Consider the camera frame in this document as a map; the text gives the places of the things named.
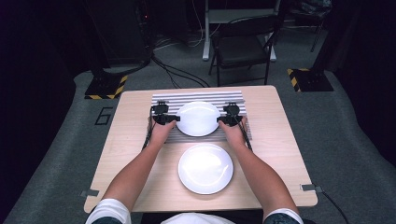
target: person's left hand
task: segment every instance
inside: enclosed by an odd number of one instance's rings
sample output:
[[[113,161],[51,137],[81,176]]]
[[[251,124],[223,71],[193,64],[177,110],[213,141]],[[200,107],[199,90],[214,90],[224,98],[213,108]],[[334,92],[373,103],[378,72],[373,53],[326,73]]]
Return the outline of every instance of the person's left hand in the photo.
[[[158,146],[162,146],[168,138],[169,133],[175,127],[176,121],[173,120],[170,123],[166,123],[161,125],[156,123],[154,119],[151,119],[152,133],[149,140],[150,144],[157,144]]]

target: person's arm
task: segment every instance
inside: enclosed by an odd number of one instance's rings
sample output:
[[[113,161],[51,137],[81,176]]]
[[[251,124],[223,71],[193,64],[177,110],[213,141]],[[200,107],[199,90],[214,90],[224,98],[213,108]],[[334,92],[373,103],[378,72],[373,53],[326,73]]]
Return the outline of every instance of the person's arm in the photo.
[[[165,125],[152,123],[154,127],[148,145],[114,177],[103,196],[103,199],[120,201],[130,212],[146,184],[158,152],[176,125],[175,121]]]
[[[247,119],[243,117],[241,123],[245,130],[246,122]],[[264,217],[278,208],[289,208],[298,214],[298,209],[283,180],[271,166],[248,149],[238,125],[229,127],[219,121],[219,126],[226,133],[227,141],[235,152],[247,182],[262,205]]]

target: gray carpet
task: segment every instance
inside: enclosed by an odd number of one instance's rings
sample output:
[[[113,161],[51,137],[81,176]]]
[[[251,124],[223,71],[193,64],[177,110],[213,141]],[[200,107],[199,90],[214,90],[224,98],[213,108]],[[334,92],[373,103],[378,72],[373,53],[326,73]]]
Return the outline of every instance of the gray carpet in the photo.
[[[379,155],[361,131],[337,78],[326,72],[334,87],[334,91],[329,92],[295,92],[291,86],[287,69],[312,66],[324,36],[325,33],[316,51],[310,53],[312,33],[283,29],[276,45],[277,61],[270,66],[268,84],[279,92],[312,181],[325,189],[349,222],[395,223],[396,169]],[[216,76],[207,74],[209,62],[202,61],[202,49],[203,43],[194,48],[176,43],[156,49],[154,53],[164,63],[215,86]],[[118,67],[110,71],[125,69],[127,67]],[[262,73],[263,69],[263,66],[254,66],[249,72],[239,69],[234,73],[254,75]],[[174,79],[182,88],[200,87],[185,78]],[[5,223],[84,222],[87,217],[83,211],[85,199],[79,195],[91,185],[110,126],[94,123],[103,107],[112,107],[106,110],[112,119],[119,101],[84,100],[91,80],[89,72],[76,77],[74,103],[64,124]],[[260,80],[237,85],[262,84]],[[158,65],[150,63],[128,76],[124,90],[173,88],[169,76]],[[318,205],[300,211],[303,218],[317,223],[344,223],[336,208],[321,194]],[[133,214],[132,218],[133,223],[139,223],[141,214]]]

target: black device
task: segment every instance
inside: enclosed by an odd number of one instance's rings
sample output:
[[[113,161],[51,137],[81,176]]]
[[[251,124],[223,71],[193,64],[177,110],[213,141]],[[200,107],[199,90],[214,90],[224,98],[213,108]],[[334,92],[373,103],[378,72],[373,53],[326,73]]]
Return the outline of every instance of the black device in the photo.
[[[166,104],[165,101],[158,101],[157,105],[154,105],[151,108],[154,111],[153,119],[155,122],[164,125],[165,123],[175,121],[180,121],[180,116],[176,115],[168,115],[169,105]]]
[[[242,116],[238,115],[240,110],[236,102],[229,102],[228,105],[223,107],[223,110],[226,112],[226,115],[225,117],[218,117],[218,122],[221,120],[231,127],[241,122]]]

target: forearm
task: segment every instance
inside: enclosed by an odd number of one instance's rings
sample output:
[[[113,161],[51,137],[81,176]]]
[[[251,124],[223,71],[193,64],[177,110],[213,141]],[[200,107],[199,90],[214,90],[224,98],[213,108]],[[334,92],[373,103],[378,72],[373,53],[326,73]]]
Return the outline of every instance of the forearm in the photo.
[[[113,179],[103,199],[112,198],[122,202],[129,211],[146,184],[151,168],[163,144],[150,143],[130,161]]]
[[[247,182],[262,205],[264,216],[278,208],[290,208],[298,213],[283,180],[271,166],[257,157],[245,145],[233,146],[233,150]]]

